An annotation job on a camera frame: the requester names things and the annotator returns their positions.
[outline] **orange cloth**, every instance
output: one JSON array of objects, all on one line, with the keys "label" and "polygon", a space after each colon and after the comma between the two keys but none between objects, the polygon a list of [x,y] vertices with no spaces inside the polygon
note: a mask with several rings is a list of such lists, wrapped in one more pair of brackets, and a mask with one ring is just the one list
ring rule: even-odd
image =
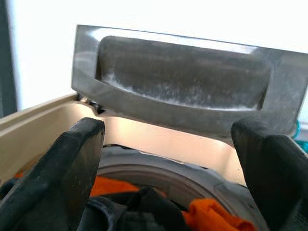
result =
[{"label": "orange cloth", "polygon": [[138,190],[139,188],[125,181],[112,180],[105,177],[96,177],[90,196],[128,191],[136,192]]},{"label": "orange cloth", "polygon": [[16,177],[16,178],[24,177],[24,173],[22,172],[22,173],[16,174],[15,177]]},{"label": "orange cloth", "polygon": [[182,212],[194,231],[255,231],[252,223],[231,215],[214,199],[196,199]]}]

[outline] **black cloth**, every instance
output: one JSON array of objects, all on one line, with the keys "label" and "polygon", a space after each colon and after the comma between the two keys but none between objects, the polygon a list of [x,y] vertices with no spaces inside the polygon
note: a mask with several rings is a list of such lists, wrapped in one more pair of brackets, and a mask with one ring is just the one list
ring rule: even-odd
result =
[{"label": "black cloth", "polygon": [[78,231],[85,230],[189,231],[190,229],[175,204],[147,187],[138,192],[90,198],[78,228]]}]

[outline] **top-loading washing machine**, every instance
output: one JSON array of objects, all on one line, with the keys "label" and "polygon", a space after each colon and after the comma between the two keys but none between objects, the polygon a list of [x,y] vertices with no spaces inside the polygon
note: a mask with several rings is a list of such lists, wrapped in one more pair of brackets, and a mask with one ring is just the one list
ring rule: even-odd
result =
[{"label": "top-loading washing machine", "polygon": [[[280,169],[274,158],[264,161],[273,166],[269,169],[249,157],[267,152],[256,145],[262,146],[260,140],[267,135],[253,122],[247,127],[255,136],[245,133],[249,129],[239,131],[249,123],[245,119],[252,118],[271,137],[293,134],[307,88],[307,64],[306,54],[290,51],[77,26],[72,74],[77,94],[1,120],[0,184],[29,169],[62,132],[91,117],[105,123],[97,175],[155,187],[183,208],[195,198],[214,198],[258,230],[288,230],[281,219],[271,219],[277,208],[267,213],[268,201],[260,204],[260,192],[271,192],[273,185],[252,177],[259,174],[271,182],[271,170]],[[244,122],[234,127],[241,119]],[[241,135],[250,141],[239,141]],[[247,156],[239,160],[239,152]],[[292,171],[286,168],[279,174]],[[275,182],[281,189],[282,181]],[[286,223],[292,220],[286,217],[290,213],[282,213]]]}]

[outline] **white wall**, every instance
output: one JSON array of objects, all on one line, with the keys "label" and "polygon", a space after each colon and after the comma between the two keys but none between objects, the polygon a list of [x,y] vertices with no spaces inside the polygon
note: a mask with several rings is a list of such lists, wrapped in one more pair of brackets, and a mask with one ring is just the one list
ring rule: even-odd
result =
[{"label": "white wall", "polygon": [[[130,28],[308,53],[299,1],[8,0],[18,109],[73,92],[77,24]],[[308,121],[308,99],[300,115]]]}]

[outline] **metal lid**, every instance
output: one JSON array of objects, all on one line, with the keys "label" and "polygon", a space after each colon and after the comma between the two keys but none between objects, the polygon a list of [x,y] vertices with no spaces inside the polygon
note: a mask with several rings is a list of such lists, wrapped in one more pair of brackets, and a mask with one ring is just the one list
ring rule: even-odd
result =
[{"label": "metal lid", "polygon": [[78,26],[72,88],[119,116],[230,144],[249,116],[290,134],[307,76],[302,53]]}]

